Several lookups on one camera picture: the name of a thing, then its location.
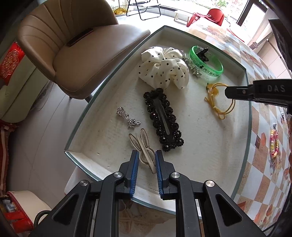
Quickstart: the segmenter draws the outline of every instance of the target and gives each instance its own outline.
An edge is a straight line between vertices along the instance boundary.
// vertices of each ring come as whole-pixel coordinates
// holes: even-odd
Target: green plant
[[[226,6],[227,6],[227,3],[226,3],[225,0],[218,0],[218,1],[216,2],[216,5],[215,5],[215,6],[218,7],[218,8],[226,7]]]

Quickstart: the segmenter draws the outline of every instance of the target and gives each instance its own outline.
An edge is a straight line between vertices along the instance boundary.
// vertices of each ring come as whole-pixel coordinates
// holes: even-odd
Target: scrunchie
[[[171,81],[179,89],[189,82],[189,69],[178,49],[151,47],[141,54],[139,77],[154,89],[166,89]]]

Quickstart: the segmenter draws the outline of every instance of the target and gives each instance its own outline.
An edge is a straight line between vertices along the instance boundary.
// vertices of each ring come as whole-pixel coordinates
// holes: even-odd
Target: chair seat
[[[132,25],[95,27],[57,53],[53,62],[55,83],[73,98],[86,98],[149,35],[149,30]]]

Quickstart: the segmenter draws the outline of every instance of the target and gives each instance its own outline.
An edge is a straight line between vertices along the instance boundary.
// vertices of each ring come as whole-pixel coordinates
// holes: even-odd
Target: black cord
[[[34,229],[38,226],[40,218],[41,218],[43,215],[46,215],[46,214],[49,214],[49,213],[50,213],[49,210],[43,210],[43,211],[39,212],[39,213],[36,215],[36,218],[34,219]]]

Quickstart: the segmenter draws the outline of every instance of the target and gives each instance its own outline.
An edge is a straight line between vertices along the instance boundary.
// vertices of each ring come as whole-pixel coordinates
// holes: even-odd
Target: green wristband
[[[196,52],[199,51],[198,46],[193,46],[189,52],[189,57],[193,61],[193,63],[200,68],[200,71],[206,73],[209,75],[211,78],[217,78],[223,73],[223,66],[222,63],[219,61],[219,59],[213,55],[210,54],[209,52],[205,53],[206,57],[209,59],[210,62],[214,65],[216,68],[213,69],[209,67],[207,64],[205,64],[199,57],[196,55]]]

